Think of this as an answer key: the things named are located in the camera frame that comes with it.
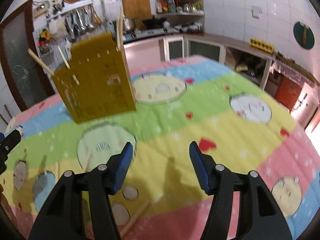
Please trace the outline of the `wall power socket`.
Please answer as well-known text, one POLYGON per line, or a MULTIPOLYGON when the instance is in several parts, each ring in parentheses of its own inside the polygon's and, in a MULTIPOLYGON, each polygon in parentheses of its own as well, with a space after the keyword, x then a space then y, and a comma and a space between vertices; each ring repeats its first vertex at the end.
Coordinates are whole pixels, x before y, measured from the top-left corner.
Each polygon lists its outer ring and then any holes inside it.
POLYGON ((262 8, 259 6, 252 5, 251 6, 252 17, 255 19, 259 19, 262 14, 262 8))

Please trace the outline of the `yellow egg tray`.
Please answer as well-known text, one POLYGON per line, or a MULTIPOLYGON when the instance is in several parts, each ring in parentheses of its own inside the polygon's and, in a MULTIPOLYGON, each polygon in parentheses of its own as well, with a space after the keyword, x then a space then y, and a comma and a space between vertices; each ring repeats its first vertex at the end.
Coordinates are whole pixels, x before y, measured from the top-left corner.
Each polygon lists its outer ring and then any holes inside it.
POLYGON ((273 44, 265 42, 263 40, 259 40, 257 38, 251 38, 249 45, 252 48, 258 49, 260 51, 264 51, 265 53, 268 53, 268 54, 274 53, 274 45, 273 44))

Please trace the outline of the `wooden chopstick on quilt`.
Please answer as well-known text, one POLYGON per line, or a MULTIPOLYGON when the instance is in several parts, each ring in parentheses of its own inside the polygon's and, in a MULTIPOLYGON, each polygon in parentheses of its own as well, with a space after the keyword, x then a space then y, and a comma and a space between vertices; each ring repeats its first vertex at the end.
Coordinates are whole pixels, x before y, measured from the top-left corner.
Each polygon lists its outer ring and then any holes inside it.
POLYGON ((85 164, 84 164, 84 171, 87 172, 88 167, 89 167, 89 163, 91 161, 92 158, 92 150, 89 150, 86 154, 86 159, 85 159, 85 164))

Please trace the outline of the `white utensil wall rack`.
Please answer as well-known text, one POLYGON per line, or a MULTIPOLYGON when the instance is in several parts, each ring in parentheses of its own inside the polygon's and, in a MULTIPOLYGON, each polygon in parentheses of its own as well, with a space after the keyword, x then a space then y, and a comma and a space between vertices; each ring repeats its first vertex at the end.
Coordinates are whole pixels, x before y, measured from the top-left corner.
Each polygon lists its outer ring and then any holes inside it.
POLYGON ((98 29, 102 20, 93 5, 93 0, 81 0, 65 4, 60 11, 48 16, 50 37, 67 36, 69 41, 74 42, 80 36, 98 29))

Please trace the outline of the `yellow perforated utensil holder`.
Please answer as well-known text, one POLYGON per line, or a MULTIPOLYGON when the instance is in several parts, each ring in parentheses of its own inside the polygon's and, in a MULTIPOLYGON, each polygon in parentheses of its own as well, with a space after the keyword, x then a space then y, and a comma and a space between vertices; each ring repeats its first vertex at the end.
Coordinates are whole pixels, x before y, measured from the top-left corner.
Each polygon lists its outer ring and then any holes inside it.
POLYGON ((136 110, 127 61, 111 33, 72 46, 71 56, 52 80, 77 124, 136 110))

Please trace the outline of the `black wok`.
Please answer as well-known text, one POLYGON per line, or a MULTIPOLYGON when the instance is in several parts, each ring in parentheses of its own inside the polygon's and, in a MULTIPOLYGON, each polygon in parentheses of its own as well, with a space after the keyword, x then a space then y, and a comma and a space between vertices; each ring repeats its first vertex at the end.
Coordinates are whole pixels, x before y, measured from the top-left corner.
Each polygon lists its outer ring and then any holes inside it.
POLYGON ((166 18, 151 18, 148 20, 148 28, 149 29, 156 29, 156 28, 163 28, 163 23, 166 21, 166 18))

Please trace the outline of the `colourful cartoon quilt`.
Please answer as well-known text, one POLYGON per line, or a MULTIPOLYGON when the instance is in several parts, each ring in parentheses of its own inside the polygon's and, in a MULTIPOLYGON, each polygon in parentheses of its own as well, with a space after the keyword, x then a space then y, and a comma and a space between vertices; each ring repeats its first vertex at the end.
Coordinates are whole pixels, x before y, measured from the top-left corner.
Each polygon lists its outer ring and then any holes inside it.
POLYGON ((319 210, 319 155, 304 129, 267 93, 201 56, 131 70, 134 112, 77 124, 55 95, 13 117, 22 140, 1 175, 16 226, 28 237, 63 172, 108 161, 131 142, 123 188, 110 198, 117 226, 151 205, 126 239, 199 239, 212 198, 200 188, 189 145, 236 173, 255 170, 297 239, 319 210))

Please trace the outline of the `wooden chopstick upright in holder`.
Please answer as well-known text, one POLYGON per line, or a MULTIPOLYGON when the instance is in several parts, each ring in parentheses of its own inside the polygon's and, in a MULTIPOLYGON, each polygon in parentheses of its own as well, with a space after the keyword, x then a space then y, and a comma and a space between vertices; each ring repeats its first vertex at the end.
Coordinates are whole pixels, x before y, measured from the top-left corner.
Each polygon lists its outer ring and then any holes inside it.
POLYGON ((59 51, 59 53, 60 53, 60 56, 62 57, 63 62, 64 62, 64 64, 66 65, 67 69, 70 69, 70 65, 69 65, 69 63, 67 62, 67 60, 66 60, 66 58, 65 58, 65 56, 64 56, 64 54, 63 54, 63 52, 62 52, 62 50, 61 50, 61 48, 60 48, 60 46, 57 46, 57 48, 58 48, 58 51, 59 51))

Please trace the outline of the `wooden chopstick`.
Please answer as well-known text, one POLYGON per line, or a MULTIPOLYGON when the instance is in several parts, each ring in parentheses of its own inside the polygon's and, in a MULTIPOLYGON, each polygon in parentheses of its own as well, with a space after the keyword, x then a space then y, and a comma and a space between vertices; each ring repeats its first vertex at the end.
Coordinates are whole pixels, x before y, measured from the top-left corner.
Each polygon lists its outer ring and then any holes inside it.
POLYGON ((28 54, 38 63, 43 69, 45 69, 51 76, 54 76, 54 72, 29 48, 28 54))
POLYGON ((120 6, 120 15, 119 18, 116 20, 117 24, 117 48, 120 51, 124 51, 123 45, 123 18, 124 18, 124 11, 123 6, 120 6))
POLYGON ((64 56, 64 54, 63 54, 63 52, 62 52, 62 50, 61 50, 61 48, 60 48, 60 46, 57 46, 57 48, 58 48, 58 51, 59 51, 59 53, 60 53, 60 56, 62 57, 63 62, 64 62, 64 64, 66 65, 67 69, 70 69, 70 65, 69 65, 69 63, 67 62, 67 60, 66 60, 66 58, 65 58, 65 56, 64 56))
POLYGON ((85 159, 85 164, 84 164, 84 171, 87 172, 88 167, 89 167, 89 163, 91 161, 92 158, 92 150, 89 150, 86 154, 86 159, 85 159))

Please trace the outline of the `gas stove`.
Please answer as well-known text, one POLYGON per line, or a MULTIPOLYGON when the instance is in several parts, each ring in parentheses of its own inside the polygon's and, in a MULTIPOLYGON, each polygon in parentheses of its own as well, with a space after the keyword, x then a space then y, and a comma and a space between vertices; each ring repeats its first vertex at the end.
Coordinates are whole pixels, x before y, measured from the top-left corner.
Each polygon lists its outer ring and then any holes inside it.
POLYGON ((157 28, 157 29, 149 29, 149 30, 135 30, 130 33, 125 33, 123 35, 124 42, 131 42, 135 40, 141 40, 144 38, 174 34, 177 31, 174 28, 157 28))

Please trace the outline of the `brown glass door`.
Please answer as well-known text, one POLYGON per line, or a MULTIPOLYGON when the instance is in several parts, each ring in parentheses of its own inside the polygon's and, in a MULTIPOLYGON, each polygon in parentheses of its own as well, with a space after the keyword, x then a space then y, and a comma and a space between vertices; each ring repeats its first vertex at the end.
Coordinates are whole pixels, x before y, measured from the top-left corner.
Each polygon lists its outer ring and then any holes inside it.
POLYGON ((37 53, 32 5, 33 0, 26 1, 1 23, 1 65, 21 111, 55 94, 47 74, 28 53, 37 53))

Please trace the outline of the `wooden chopstick lower quilt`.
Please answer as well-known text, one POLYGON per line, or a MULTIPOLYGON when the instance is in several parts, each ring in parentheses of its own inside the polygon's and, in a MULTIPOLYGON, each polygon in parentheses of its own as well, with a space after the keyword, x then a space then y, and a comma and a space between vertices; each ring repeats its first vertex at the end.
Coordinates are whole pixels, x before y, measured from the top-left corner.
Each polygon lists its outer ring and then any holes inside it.
POLYGON ((144 214, 144 212, 150 206, 151 201, 146 200, 137 210, 137 212, 130 218, 129 222, 122 228, 120 231, 120 236, 123 238, 131 228, 136 224, 136 222, 140 219, 140 217, 144 214))

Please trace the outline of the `corner shelf with bottles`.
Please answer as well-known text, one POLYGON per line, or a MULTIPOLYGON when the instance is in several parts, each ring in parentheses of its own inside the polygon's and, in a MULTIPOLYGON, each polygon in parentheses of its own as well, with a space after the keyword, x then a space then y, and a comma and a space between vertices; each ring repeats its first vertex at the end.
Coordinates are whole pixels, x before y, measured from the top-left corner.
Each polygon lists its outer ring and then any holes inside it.
POLYGON ((178 33, 204 32, 204 0, 155 0, 156 17, 178 33))

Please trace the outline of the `red cabinet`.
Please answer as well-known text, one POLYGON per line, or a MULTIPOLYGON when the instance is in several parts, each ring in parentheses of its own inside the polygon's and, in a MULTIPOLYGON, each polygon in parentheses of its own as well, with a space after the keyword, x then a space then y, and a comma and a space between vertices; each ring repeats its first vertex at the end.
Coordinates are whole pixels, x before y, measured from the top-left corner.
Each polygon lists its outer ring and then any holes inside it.
POLYGON ((295 106, 301 91, 302 88, 299 84, 283 76, 278 86, 275 99, 285 106, 290 112, 295 106))

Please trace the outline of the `steel cooking pot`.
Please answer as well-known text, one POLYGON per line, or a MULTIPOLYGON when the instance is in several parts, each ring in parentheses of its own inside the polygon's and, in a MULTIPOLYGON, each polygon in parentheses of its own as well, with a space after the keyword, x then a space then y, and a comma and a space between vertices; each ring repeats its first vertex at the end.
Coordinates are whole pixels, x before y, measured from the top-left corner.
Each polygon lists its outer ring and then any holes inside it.
POLYGON ((123 18, 123 31, 126 33, 130 33, 135 31, 136 28, 136 23, 135 20, 133 18, 127 18, 124 17, 123 18))

